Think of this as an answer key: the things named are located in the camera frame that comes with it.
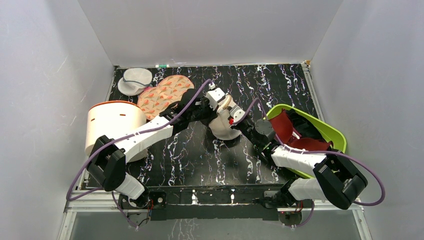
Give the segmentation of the white mesh laundry bag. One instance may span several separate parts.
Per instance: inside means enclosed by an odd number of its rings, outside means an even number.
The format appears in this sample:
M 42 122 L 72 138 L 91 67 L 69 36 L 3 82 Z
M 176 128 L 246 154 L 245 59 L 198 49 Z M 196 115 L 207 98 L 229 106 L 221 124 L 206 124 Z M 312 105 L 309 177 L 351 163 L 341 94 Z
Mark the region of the white mesh laundry bag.
M 234 106 L 235 103 L 232 96 L 227 94 L 224 100 L 218 103 L 217 117 L 208 124 L 212 134 L 219 140 L 234 140 L 242 134 L 240 130 L 231 128 L 229 123 L 229 108 Z

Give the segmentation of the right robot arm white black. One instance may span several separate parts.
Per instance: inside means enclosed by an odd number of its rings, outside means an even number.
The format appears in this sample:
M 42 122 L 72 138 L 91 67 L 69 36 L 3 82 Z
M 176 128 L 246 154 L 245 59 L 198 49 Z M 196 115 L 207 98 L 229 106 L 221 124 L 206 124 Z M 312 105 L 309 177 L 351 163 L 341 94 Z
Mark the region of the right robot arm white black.
M 262 203 L 267 208 L 295 207 L 303 200 L 323 200 L 346 210 L 368 185 L 359 169 L 338 152 L 313 153 L 281 145 L 268 120 L 253 122 L 245 118 L 234 122 L 232 128 L 241 131 L 261 159 L 279 168 L 310 175 L 310 178 L 293 177 L 274 195 L 265 195 Z

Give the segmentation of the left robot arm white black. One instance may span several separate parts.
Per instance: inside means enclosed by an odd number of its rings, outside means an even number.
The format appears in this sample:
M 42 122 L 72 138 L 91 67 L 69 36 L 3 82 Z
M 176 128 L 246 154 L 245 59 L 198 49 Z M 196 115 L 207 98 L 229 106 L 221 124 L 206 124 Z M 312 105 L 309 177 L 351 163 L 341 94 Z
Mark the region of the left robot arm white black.
M 87 171 L 106 192 L 126 196 L 137 208 L 149 203 L 148 188 L 127 173 L 126 164 L 151 145 L 185 130 L 189 123 L 216 117 L 219 102 L 226 97 L 216 88 L 200 96 L 200 91 L 189 89 L 181 100 L 167 106 L 158 116 L 120 138 L 100 136 L 93 147 Z

